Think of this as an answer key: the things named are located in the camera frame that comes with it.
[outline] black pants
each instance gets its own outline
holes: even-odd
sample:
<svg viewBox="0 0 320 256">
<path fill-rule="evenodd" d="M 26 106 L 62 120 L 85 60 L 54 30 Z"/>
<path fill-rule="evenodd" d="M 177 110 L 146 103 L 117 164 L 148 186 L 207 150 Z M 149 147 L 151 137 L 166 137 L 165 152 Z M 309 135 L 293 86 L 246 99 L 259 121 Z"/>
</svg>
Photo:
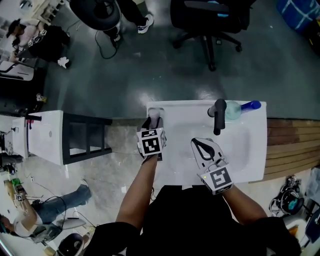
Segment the black pants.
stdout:
<svg viewBox="0 0 320 256">
<path fill-rule="evenodd" d="M 67 45 L 69 36 L 59 26 L 49 26 L 42 41 L 29 47 L 29 52 L 47 62 L 57 62 L 61 57 L 62 44 Z"/>
<path fill-rule="evenodd" d="M 134 23 L 136 26 L 145 26 L 146 25 L 146 18 L 142 16 L 141 12 L 139 11 L 136 3 L 132 0 L 116 0 L 120 11 L 124 15 L 124 17 L 129 21 Z M 115 39 L 118 34 L 118 30 L 116 27 L 104 31 L 111 39 Z"/>
</svg>

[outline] white sink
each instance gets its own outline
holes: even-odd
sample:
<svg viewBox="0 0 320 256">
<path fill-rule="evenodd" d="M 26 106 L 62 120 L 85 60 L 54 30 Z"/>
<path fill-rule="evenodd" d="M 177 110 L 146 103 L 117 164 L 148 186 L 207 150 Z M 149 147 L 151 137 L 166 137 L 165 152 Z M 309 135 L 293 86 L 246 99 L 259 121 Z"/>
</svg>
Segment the white sink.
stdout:
<svg viewBox="0 0 320 256">
<path fill-rule="evenodd" d="M 248 101 L 237 101 L 239 104 Z M 265 102 L 261 108 L 243 113 L 236 120 L 225 120 L 225 129 L 214 135 L 214 118 L 207 114 L 215 100 L 155 101 L 150 108 L 161 108 L 163 128 L 167 138 L 158 162 L 155 185 L 202 185 L 202 174 L 191 147 L 192 138 L 212 139 L 229 162 L 235 183 L 263 178 L 267 153 L 267 114 Z"/>
</svg>

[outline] hand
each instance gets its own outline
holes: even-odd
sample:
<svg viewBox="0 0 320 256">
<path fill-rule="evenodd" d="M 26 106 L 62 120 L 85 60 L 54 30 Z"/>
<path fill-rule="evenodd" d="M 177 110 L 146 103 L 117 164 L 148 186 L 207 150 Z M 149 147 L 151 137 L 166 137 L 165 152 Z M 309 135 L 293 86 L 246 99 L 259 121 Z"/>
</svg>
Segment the hand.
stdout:
<svg viewBox="0 0 320 256">
<path fill-rule="evenodd" d="M 16 51 L 13 51 L 10 54 L 9 62 L 15 63 L 17 61 L 17 55 L 18 53 Z"/>
</svg>

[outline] black faucet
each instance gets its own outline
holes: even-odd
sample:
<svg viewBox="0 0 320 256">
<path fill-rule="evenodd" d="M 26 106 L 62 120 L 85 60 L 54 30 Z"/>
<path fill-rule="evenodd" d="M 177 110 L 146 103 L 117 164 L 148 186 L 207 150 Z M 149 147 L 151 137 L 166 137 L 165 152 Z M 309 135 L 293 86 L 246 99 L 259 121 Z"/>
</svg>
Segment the black faucet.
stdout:
<svg viewBox="0 0 320 256">
<path fill-rule="evenodd" d="M 208 109 L 208 116 L 214 117 L 214 135 L 220 135 L 221 130 L 226 128 L 225 113 L 227 103 L 224 99 L 219 98 L 212 107 Z"/>
</svg>

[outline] jeans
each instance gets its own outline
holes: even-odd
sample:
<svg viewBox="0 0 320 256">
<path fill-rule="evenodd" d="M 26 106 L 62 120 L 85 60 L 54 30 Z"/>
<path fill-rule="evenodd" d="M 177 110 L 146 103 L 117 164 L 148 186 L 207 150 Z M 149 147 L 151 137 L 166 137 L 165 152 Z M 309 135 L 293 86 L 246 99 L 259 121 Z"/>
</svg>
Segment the jeans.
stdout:
<svg viewBox="0 0 320 256">
<path fill-rule="evenodd" d="M 73 207 L 84 206 L 87 200 L 91 198 L 91 192 L 86 185 L 81 184 L 76 191 L 63 195 L 61 198 L 56 197 L 44 202 L 41 204 L 39 209 L 35 210 L 43 224 L 52 223 L 58 215 L 64 215 L 66 209 L 68 210 Z"/>
</svg>

